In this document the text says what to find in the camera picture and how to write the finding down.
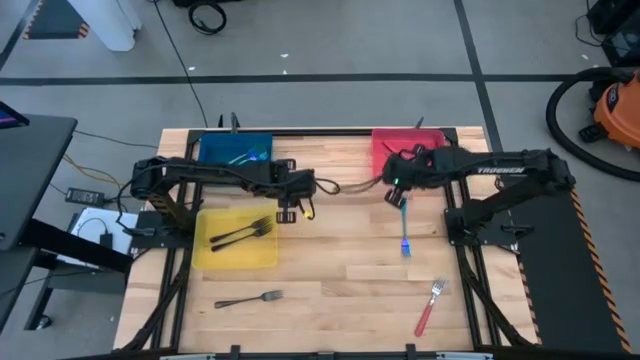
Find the white paper sheet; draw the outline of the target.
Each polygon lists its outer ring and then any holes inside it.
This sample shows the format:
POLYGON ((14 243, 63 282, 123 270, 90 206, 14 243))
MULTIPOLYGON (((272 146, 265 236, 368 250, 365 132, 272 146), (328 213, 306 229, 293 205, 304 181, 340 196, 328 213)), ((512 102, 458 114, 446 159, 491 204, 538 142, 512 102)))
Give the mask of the white paper sheet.
MULTIPOLYGON (((107 247, 119 253, 129 255, 132 237, 127 235, 124 232, 124 228, 116 223, 118 214, 118 211, 114 210, 86 208, 80 213, 77 220, 75 220, 70 233, 87 241, 101 245, 100 236, 108 233, 109 235, 112 235, 112 240, 111 245, 107 247)), ((123 213, 120 218, 120 222, 129 228, 133 228, 136 225, 137 220, 137 214, 127 212, 123 213)), ((99 266, 95 264, 64 255, 57 255, 57 260, 72 265, 85 266, 94 269, 99 268, 99 266)))

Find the black metal table frame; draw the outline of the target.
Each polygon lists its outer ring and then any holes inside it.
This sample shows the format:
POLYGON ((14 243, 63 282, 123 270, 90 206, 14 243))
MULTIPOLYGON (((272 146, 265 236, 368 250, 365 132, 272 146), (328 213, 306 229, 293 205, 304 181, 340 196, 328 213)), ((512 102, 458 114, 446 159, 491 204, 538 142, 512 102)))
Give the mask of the black metal table frame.
MULTIPOLYGON (((370 130, 351 128, 249 128, 274 134, 276 158, 294 158, 299 168, 314 168, 319 177, 359 183, 372 175, 370 130)), ((279 258, 274 267, 202 271, 189 269, 186 294, 176 295, 162 322, 157 347, 179 353, 229 355, 240 346, 250 355, 287 355, 295 360, 386 357, 417 347, 472 350, 469 316, 456 251, 447 243, 443 221, 445 190, 414 192, 408 230, 412 257, 400 255, 399 211, 387 205, 384 186, 368 193, 314 196, 316 218, 282 226, 279 258), (423 336, 415 325, 438 277, 448 278, 423 336), (283 290, 274 302, 247 302, 214 309, 214 302, 283 290)), ((527 340, 541 342, 523 287, 522 266, 514 254, 482 247, 494 301, 527 340)), ((113 347, 124 347, 147 321, 158 302, 163 270, 180 267, 186 250, 169 255, 154 249, 132 268, 113 347)))

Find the black desk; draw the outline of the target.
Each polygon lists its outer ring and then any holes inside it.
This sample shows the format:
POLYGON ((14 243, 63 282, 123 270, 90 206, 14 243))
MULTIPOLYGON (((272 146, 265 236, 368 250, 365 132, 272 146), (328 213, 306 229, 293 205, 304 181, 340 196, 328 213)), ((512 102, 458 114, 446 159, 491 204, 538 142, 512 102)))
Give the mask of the black desk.
POLYGON ((127 273, 132 258, 34 218, 78 121, 29 115, 0 129, 0 333, 36 260, 64 255, 127 273))

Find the blue plastic tray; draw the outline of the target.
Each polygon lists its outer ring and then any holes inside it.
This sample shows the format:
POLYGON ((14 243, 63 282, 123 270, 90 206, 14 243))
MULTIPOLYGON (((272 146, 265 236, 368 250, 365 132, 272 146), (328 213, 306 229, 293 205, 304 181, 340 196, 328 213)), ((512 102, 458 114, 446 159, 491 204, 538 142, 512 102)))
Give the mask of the blue plastic tray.
POLYGON ((207 164, 224 163, 243 165, 242 159, 249 149, 262 145, 270 151, 271 160, 273 136, 270 133, 208 133, 201 137, 198 160, 207 164))

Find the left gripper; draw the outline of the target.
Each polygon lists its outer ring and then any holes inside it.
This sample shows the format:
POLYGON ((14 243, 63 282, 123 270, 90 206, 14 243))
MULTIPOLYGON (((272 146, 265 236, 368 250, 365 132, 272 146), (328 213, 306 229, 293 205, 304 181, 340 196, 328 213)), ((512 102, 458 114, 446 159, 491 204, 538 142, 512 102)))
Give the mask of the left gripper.
MULTIPOLYGON (((282 209, 293 208, 301 199, 310 199, 316 192, 315 171, 312 169, 295 170, 295 159, 278 159, 275 163, 284 168, 276 172, 276 199, 282 209)), ((278 224, 294 224, 294 211, 279 211, 276 213, 278 224)))

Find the iridescent blue fork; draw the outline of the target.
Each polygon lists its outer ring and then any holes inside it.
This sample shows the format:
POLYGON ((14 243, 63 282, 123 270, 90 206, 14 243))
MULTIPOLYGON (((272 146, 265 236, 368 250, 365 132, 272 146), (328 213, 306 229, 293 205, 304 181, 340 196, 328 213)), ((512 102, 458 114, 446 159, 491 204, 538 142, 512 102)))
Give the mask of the iridescent blue fork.
POLYGON ((403 200, 401 207, 401 222, 402 222, 402 240, 401 240, 401 254, 403 257, 409 258, 411 256, 411 244, 408 238, 407 231, 407 200, 403 200))
POLYGON ((264 161, 268 160, 269 158, 270 151, 262 145, 256 145, 247 151, 242 161, 264 161))

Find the red plastic tray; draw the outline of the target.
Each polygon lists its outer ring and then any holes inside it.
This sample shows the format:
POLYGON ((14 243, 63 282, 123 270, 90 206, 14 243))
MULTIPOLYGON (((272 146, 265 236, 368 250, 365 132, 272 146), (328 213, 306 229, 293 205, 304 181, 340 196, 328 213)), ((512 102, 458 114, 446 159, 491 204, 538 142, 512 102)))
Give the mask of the red plastic tray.
POLYGON ((415 144, 423 144, 426 149, 435 149, 446 145, 444 134, 434 129, 391 129, 376 128, 371 135, 372 175, 381 175, 381 170, 387 159, 387 151, 382 146, 386 142, 400 151, 412 151, 415 144))

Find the black equipment cart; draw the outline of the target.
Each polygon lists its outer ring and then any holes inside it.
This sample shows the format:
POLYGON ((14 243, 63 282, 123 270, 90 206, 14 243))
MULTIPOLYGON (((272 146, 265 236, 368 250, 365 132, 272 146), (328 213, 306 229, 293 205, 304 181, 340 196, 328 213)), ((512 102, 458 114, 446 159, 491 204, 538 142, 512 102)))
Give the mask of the black equipment cart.
POLYGON ((640 67, 640 0, 596 0, 587 19, 613 67, 640 67))

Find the yellow plastic tray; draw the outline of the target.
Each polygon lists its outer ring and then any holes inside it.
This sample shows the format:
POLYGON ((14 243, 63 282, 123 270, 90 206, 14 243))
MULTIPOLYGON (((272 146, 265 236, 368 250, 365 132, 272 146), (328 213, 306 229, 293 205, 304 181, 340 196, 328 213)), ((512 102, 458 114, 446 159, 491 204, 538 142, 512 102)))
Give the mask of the yellow plastic tray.
POLYGON ((204 209, 198 212, 195 225, 191 265, 198 270, 247 270, 273 267, 278 262, 278 224, 276 208, 271 205, 228 209, 204 209), (269 216, 273 229, 259 238, 251 237, 217 252, 211 247, 249 235, 243 231, 218 243, 209 239, 269 216))

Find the dark laptop screen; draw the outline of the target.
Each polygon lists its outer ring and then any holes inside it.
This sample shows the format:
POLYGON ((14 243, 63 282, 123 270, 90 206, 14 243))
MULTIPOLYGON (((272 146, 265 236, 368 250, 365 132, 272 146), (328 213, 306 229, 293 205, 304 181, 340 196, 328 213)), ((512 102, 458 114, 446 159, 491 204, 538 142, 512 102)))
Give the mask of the dark laptop screen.
POLYGON ((0 101, 0 129, 26 127, 29 125, 29 119, 0 101))

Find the black hazard-edged floor mat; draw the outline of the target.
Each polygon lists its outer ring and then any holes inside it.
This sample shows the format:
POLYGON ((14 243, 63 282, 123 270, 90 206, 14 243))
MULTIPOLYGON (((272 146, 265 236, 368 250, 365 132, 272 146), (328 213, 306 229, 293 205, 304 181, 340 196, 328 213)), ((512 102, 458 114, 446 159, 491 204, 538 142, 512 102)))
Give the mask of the black hazard-edged floor mat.
POLYGON ((519 253, 542 346, 631 353, 577 193, 530 200, 511 216, 533 228, 519 241, 519 253))
POLYGON ((25 27, 25 40, 82 39, 89 25, 68 0, 39 0, 25 27))

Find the black metal fork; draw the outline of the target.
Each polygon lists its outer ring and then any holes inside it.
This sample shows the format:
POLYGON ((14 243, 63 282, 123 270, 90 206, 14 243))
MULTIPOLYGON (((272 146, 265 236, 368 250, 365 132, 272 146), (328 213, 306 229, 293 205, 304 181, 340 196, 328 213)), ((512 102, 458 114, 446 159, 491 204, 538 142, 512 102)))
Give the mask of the black metal fork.
POLYGON ((268 234, 272 229, 273 229, 273 224, 272 224, 271 218, 269 216, 266 216, 266 217, 259 218, 258 220, 255 220, 251 224, 241 227, 239 229, 236 229, 221 235, 215 235, 211 237, 209 241, 211 243, 218 243, 232 235, 236 235, 243 231, 251 231, 251 233, 249 234, 250 237, 261 237, 268 234))
POLYGON ((224 249, 224 248, 226 248, 226 247, 228 247, 228 246, 230 246, 232 244, 235 244, 237 242, 243 241, 243 240, 251 238, 251 237, 255 237, 255 238, 262 237, 264 235, 269 234, 272 229, 273 229, 272 225, 265 225, 265 226, 263 226, 261 228, 256 229, 255 231, 253 231, 250 235, 246 235, 246 236, 240 237, 238 239, 235 239, 235 240, 232 240, 232 241, 228 241, 228 242, 223 243, 223 244, 214 245, 214 246, 211 247, 211 251, 212 252, 217 252, 217 251, 222 250, 222 249, 224 249))
POLYGON ((257 300, 260 300, 263 302, 269 302, 269 301, 275 301, 275 300, 281 299, 282 297, 283 297, 282 290, 272 290, 272 291, 262 293, 261 295, 256 297, 250 297, 250 298, 238 299, 238 300, 218 301, 214 304, 214 307, 216 309, 221 309, 221 308, 233 306, 233 305, 244 303, 244 302, 257 301, 257 300))

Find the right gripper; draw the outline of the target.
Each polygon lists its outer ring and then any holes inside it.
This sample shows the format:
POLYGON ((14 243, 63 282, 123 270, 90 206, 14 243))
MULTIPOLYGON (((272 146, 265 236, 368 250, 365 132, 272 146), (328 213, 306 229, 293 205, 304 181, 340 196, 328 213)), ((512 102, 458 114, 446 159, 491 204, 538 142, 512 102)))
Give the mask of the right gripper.
POLYGON ((434 167, 434 150, 422 149, 414 151, 402 150, 389 153, 381 170, 381 180, 390 189, 384 199, 402 209, 406 198, 399 195, 399 189, 433 189, 436 187, 436 169, 434 167))

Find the black power adapter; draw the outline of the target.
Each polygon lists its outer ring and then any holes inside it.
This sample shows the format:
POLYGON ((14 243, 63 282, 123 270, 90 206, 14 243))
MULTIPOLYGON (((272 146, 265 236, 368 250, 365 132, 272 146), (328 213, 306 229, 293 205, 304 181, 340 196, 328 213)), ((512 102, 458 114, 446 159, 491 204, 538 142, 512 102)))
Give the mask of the black power adapter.
POLYGON ((67 203, 75 203, 101 208, 104 205, 105 195, 102 192, 69 188, 65 195, 67 203))

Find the orange shop vacuum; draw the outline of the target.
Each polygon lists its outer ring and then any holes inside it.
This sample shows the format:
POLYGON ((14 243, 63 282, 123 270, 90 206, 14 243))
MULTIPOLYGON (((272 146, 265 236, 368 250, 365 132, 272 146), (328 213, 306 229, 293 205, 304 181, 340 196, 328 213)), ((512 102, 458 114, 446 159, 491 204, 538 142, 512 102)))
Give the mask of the orange shop vacuum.
POLYGON ((640 72, 601 68, 589 97, 593 123, 579 137, 586 143, 607 138, 640 149, 640 72))

